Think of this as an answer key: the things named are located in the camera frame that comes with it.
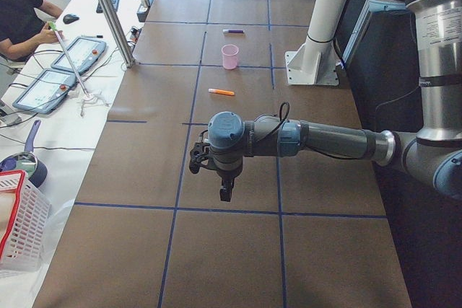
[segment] yellow marker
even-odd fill
[[[221,95],[230,95],[234,96],[234,92],[231,92],[229,90],[223,90],[223,89],[213,89],[209,88],[209,93],[214,93],[214,94],[221,94]]]

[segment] pot handle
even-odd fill
[[[26,140],[24,151],[29,151],[31,153],[34,151],[34,138],[35,138],[35,135],[37,134],[38,127],[40,126],[41,123],[42,121],[40,119],[37,119],[33,123],[32,128],[30,129],[30,132],[29,132],[29,136],[27,137],[27,140]]]

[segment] black wall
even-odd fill
[[[342,51],[364,1],[349,0],[344,10],[336,34]],[[346,68],[364,128],[422,127],[414,31],[410,13],[372,16]],[[375,173],[413,307],[462,307],[462,202],[386,167]]]

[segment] saucepan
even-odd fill
[[[0,162],[0,172],[12,170],[24,170],[27,173],[27,179],[35,186],[40,187],[46,178],[47,169],[34,154],[34,138],[37,134],[41,120],[36,120],[25,143],[24,151],[10,155]]]

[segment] person's hand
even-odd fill
[[[58,31],[59,36],[63,36],[63,31],[59,30]],[[40,37],[40,43],[57,43],[58,38],[56,37],[56,34],[52,29],[50,29],[50,25],[48,23],[45,23],[43,26],[42,30],[38,34]]]

